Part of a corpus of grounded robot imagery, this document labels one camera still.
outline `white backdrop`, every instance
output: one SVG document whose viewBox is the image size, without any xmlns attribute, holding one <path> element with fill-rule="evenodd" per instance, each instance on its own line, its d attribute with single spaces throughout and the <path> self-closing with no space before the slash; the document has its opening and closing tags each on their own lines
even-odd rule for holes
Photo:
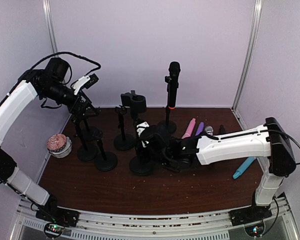
<svg viewBox="0 0 300 240">
<path fill-rule="evenodd" d="M 169 64 L 181 66 L 177 107 L 231 107 L 251 30 L 254 0 L 58 0 L 51 13 L 59 51 L 102 65 L 87 91 L 95 106 L 117 106 L 136 90 L 167 104 Z M 74 78 L 92 66 L 71 57 Z"/>
<path fill-rule="evenodd" d="M 51 46 L 42 2 L 0 0 L 0 101 L 25 70 L 48 54 Z M 67 116 L 66 109 L 41 109 L 35 100 L 17 118 L 2 148 L 36 180 L 47 154 L 46 141 L 60 131 Z M 19 201 L 10 188 L 0 185 L 0 240 L 9 239 Z"/>
<path fill-rule="evenodd" d="M 264 1 L 239 113 L 251 128 L 275 117 L 300 143 L 300 0 Z M 297 162 L 300 151 L 294 148 Z M 300 166 L 284 182 L 300 230 Z"/>
</svg>

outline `wooden table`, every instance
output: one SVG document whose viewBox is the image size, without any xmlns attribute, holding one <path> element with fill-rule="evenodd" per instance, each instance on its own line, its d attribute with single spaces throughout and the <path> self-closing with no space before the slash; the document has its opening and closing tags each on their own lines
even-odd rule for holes
<svg viewBox="0 0 300 240">
<path fill-rule="evenodd" d="M 164 108 L 148 108 L 140 118 L 151 125 L 165 117 Z M 126 133 L 133 133 L 129 113 L 124 116 Z M 189 121 L 196 118 L 210 125 L 218 133 L 223 124 L 227 132 L 241 128 L 230 109 L 224 108 L 177 108 L 170 119 L 177 124 L 176 137 L 181 137 Z M 250 205 L 252 195 L 262 177 L 262 170 L 255 161 L 238 179 L 232 178 L 236 169 L 245 160 L 235 159 L 197 166 L 173 173 L 160 166 L 149 176 L 135 176 L 129 170 L 129 161 L 135 150 L 118 151 L 113 140 L 120 134 L 118 116 L 113 108 L 102 108 L 100 116 L 89 119 L 104 133 L 106 151 L 118 157 L 117 167 L 109 172 L 100 172 L 94 162 L 77 159 L 80 140 L 75 138 L 75 127 L 69 122 L 63 133 L 73 141 L 69 156 L 49 160 L 40 185 L 58 198 L 61 207 L 112 214 L 166 215 L 200 213 L 231 209 Z"/>
</svg>

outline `microphone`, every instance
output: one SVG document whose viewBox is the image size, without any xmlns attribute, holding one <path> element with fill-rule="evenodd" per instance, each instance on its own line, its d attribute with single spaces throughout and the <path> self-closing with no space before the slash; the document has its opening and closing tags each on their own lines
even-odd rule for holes
<svg viewBox="0 0 300 240">
<path fill-rule="evenodd" d="M 168 81 L 168 107 L 169 109 L 175 109 L 177 99 L 177 89 L 179 87 L 178 78 L 180 73 L 180 64 L 177 61 L 173 61 L 169 66 L 170 78 Z"/>
</svg>

